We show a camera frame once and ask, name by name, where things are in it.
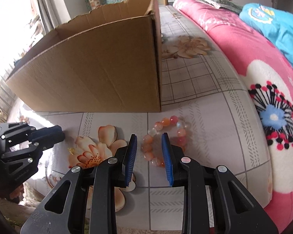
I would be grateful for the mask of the floral plaid bed sheet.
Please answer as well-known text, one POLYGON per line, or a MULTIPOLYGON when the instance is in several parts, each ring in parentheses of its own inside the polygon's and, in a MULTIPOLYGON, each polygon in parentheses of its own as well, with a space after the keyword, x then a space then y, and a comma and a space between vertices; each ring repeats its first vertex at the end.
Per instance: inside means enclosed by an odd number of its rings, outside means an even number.
POLYGON ((116 213, 120 228, 179 231, 184 191, 170 188, 164 168, 147 162, 142 137, 157 121, 172 115, 186 124, 185 155, 204 166, 225 165, 264 208, 272 199, 272 168, 263 128, 247 88, 235 68, 201 28, 172 6, 160 6, 160 22, 167 45, 201 37, 212 50, 195 58, 162 61, 162 112, 160 113, 35 113, 17 100, 9 121, 25 118, 37 128, 60 125, 66 140, 43 152, 38 172, 28 183, 42 195, 67 173, 69 153, 78 136, 98 142, 100 126, 113 125, 118 138, 138 137, 134 174, 136 187, 122 191, 125 206, 116 213))

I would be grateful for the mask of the blue cartoon blanket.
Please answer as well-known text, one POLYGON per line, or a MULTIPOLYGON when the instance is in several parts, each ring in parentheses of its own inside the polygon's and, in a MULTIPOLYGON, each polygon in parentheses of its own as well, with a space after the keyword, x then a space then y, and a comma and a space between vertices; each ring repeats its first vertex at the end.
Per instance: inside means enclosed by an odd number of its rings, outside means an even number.
POLYGON ((293 68, 293 14, 257 3, 246 4, 239 18, 267 38, 293 68))

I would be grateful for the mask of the grey lace pillow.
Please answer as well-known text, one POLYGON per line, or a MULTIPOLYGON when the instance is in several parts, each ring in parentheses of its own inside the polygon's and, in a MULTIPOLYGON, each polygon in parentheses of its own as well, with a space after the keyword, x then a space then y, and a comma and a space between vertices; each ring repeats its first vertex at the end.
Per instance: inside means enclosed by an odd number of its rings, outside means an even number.
POLYGON ((239 15, 243 9, 242 6, 237 5, 232 0, 231 1, 228 1, 228 0, 198 0, 198 1, 203 2, 205 4, 209 4, 213 7, 215 7, 216 9, 229 10, 231 12, 234 12, 237 15, 239 15))

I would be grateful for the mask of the pink floral blanket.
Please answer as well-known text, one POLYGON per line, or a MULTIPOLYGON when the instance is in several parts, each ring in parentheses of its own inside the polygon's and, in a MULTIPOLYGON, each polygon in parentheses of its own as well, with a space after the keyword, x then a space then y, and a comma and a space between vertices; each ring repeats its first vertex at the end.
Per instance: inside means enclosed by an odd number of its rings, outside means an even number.
POLYGON ((174 7, 211 37, 248 89, 272 163, 272 199, 265 211, 284 231, 293 221, 293 68, 271 41, 234 12, 199 0, 176 0, 174 7))

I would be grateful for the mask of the brown cardboard box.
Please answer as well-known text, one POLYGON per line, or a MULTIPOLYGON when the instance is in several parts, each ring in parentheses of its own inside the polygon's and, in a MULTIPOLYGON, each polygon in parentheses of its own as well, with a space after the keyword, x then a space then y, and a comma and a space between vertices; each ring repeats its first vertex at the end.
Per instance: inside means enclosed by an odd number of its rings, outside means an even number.
POLYGON ((158 0, 124 0, 50 31, 7 85, 37 112, 159 112, 161 60, 158 0))

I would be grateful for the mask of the grey curtain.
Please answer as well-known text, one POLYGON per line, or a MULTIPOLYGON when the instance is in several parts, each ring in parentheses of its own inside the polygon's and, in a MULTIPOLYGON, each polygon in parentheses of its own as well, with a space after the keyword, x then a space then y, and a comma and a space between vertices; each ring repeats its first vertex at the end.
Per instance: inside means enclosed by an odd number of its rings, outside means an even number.
POLYGON ((36 0, 36 3, 45 33, 71 19, 64 0, 36 0))

